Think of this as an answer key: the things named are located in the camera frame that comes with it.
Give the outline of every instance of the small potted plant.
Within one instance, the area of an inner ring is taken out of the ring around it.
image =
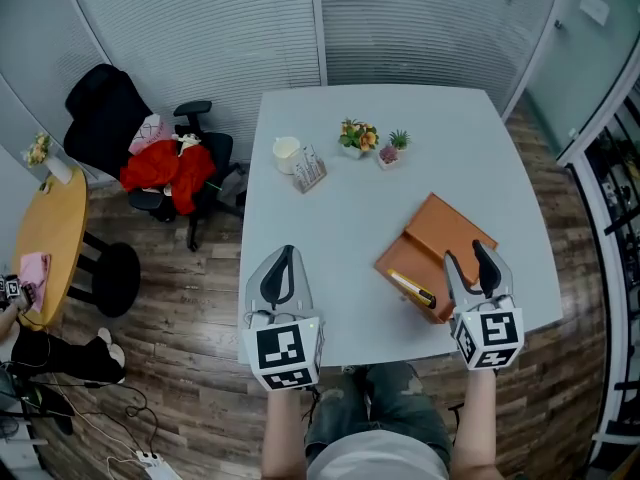
[[[398,165],[398,161],[400,160],[400,158],[398,157],[398,150],[391,144],[383,147],[380,150],[380,153],[378,153],[377,157],[378,165],[383,171],[386,171],[387,169],[391,169],[392,167]]]
[[[404,153],[410,143],[411,137],[406,130],[396,130],[389,134],[389,144],[396,148],[399,153]]]
[[[376,148],[378,132],[373,125],[345,119],[342,121],[339,142],[347,156],[360,158],[363,153]]]
[[[51,174],[66,185],[71,181],[73,172],[62,160],[51,154],[50,147],[51,137],[46,133],[39,132],[36,134],[35,142],[24,152],[24,159],[29,167],[45,164]]]

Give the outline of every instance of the black office chair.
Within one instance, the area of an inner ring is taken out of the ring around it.
[[[64,138],[64,150],[72,158],[96,167],[116,179],[120,168],[131,156],[129,145],[144,119],[152,112],[138,94],[131,78],[124,71],[108,64],[99,64],[84,75],[69,93],[65,102],[73,123]],[[180,105],[174,116],[186,116],[188,125],[176,125],[176,133],[195,133],[201,144],[211,153],[216,172],[208,182],[220,187],[233,171],[243,173],[236,163],[230,164],[233,139],[224,133],[203,132],[198,114],[211,110],[210,101],[192,101]],[[198,219],[212,210],[220,210],[239,218],[244,212],[237,207],[218,201],[218,189],[205,183],[194,195],[196,209],[189,215],[187,247],[195,251],[195,232]],[[176,210],[170,197],[162,193],[134,190],[129,193],[129,204],[146,210],[162,221],[173,220]]]

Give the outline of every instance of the white cup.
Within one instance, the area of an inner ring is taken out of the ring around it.
[[[300,141],[295,137],[278,137],[273,143],[273,156],[278,170],[284,174],[293,174],[291,159],[300,149]]]

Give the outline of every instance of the white table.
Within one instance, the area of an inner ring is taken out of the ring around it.
[[[389,171],[338,145],[345,118],[413,139]],[[313,144],[327,177],[306,194],[278,172],[275,137]],[[256,130],[242,234],[238,327],[246,282],[273,251],[297,247],[314,306],[324,312],[323,366],[452,352],[449,325],[431,325],[374,263],[430,192],[498,241],[511,267],[527,331],[562,316],[547,231],[516,148],[484,91],[418,85],[310,87],[265,93]],[[246,363],[244,347],[239,361]]]

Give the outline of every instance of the person's arm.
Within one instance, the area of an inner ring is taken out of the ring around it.
[[[271,391],[262,446],[262,478],[305,480],[307,460],[300,418],[300,391]]]
[[[9,334],[9,330],[16,318],[18,318],[18,306],[13,302],[9,304],[7,309],[0,312],[0,343]]]
[[[469,372],[451,461],[452,480],[501,480],[496,469],[496,376]]]

